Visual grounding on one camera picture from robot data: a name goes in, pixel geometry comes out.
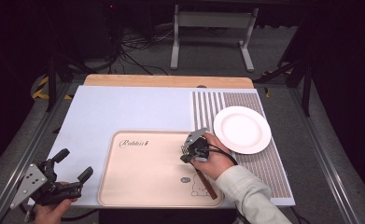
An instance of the cartoon drawing on tray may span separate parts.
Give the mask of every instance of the cartoon drawing on tray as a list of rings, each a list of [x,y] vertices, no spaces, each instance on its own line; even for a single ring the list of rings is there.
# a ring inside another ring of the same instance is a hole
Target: cartoon drawing on tray
[[[193,185],[191,186],[191,196],[209,196],[208,191],[206,190],[205,186],[203,185],[200,177],[198,175],[194,175],[193,177]]]

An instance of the person's right hand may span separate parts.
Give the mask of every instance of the person's right hand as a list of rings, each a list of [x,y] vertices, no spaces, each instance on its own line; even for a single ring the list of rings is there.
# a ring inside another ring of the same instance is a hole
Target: person's right hand
[[[214,145],[222,149],[224,152],[231,154],[230,151],[213,134],[205,133],[203,134],[203,137],[207,140],[208,144]],[[224,171],[234,166],[231,159],[217,152],[209,152],[208,161],[196,161],[195,159],[192,159],[190,162],[194,167],[207,174],[213,180],[217,180]]]

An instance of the person's left hand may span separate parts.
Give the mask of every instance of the person's left hand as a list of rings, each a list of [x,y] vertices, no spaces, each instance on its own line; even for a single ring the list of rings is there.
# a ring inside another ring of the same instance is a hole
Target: person's left hand
[[[65,199],[59,204],[42,206],[36,205],[35,224],[59,224],[61,217],[77,199]]]

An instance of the gray floor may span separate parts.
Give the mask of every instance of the gray floor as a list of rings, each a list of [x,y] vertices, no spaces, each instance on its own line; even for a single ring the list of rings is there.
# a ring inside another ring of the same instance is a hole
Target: gray floor
[[[256,79],[264,71],[276,69],[276,64],[295,31],[296,28],[283,27],[254,29],[248,46],[255,66],[254,73],[246,71],[242,55],[237,47],[237,42],[244,36],[244,31],[241,30],[200,29],[182,32],[179,66],[175,71],[169,69],[172,35],[166,36],[162,41],[147,49],[134,49],[128,54],[141,64],[160,67],[168,74],[175,76],[225,76]],[[103,62],[92,61],[87,65],[95,66],[101,63]],[[162,74],[161,69],[154,67],[147,67],[147,70],[153,74]],[[141,67],[123,60],[115,62],[111,72],[118,74],[146,73]],[[108,68],[100,73],[107,74]],[[76,75],[73,83],[67,85],[67,92],[73,94],[77,86],[82,84],[84,77],[85,75]],[[306,118],[302,116],[299,102],[296,102],[296,95],[301,94],[302,88],[287,89],[285,85],[280,84],[284,78],[284,76],[277,77],[269,83],[257,84],[255,87],[260,93],[274,141],[288,172],[289,183],[297,203],[295,209],[311,223],[365,223],[365,186],[345,156],[316,94],[315,86],[313,86],[310,99],[311,117]],[[264,88],[269,89],[270,97],[266,96]],[[52,112],[49,127],[35,144],[34,161],[44,160],[48,156],[52,143],[57,137],[57,134],[52,132],[62,126],[70,103],[71,100],[61,100],[60,105]],[[41,125],[45,116],[49,116],[49,113],[46,113],[47,105],[47,100],[35,99],[35,105],[29,116],[0,159],[0,199],[2,199],[2,195],[12,194],[8,191],[4,192],[4,189],[16,171],[21,155],[26,153],[27,148],[32,148],[33,138],[38,132],[37,127]],[[345,192],[345,196],[342,195],[342,198],[347,199],[346,202],[335,197],[327,167],[324,168],[323,158],[318,156],[318,145],[323,152],[322,155],[331,161],[330,168],[334,169],[333,174],[336,172],[340,177],[342,189]],[[346,204],[352,208],[352,218],[345,216],[343,206]],[[289,208],[281,208],[281,210],[293,223],[298,223]],[[73,217],[87,211],[90,209],[72,208],[67,216]],[[7,214],[3,223],[22,223],[23,217],[20,210],[12,210]],[[98,223],[98,213],[74,223]]]

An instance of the white metal frame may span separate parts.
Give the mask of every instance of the white metal frame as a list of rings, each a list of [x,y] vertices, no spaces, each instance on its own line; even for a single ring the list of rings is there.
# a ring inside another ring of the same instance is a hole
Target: white metal frame
[[[251,13],[225,13],[225,12],[191,12],[179,11],[175,5],[174,14],[174,45],[171,55],[171,69],[178,67],[179,57],[179,27],[224,27],[224,28],[246,28],[246,38],[239,41],[240,50],[243,54],[248,72],[254,71],[254,65],[247,49],[255,20],[258,16],[258,9],[254,8]]]

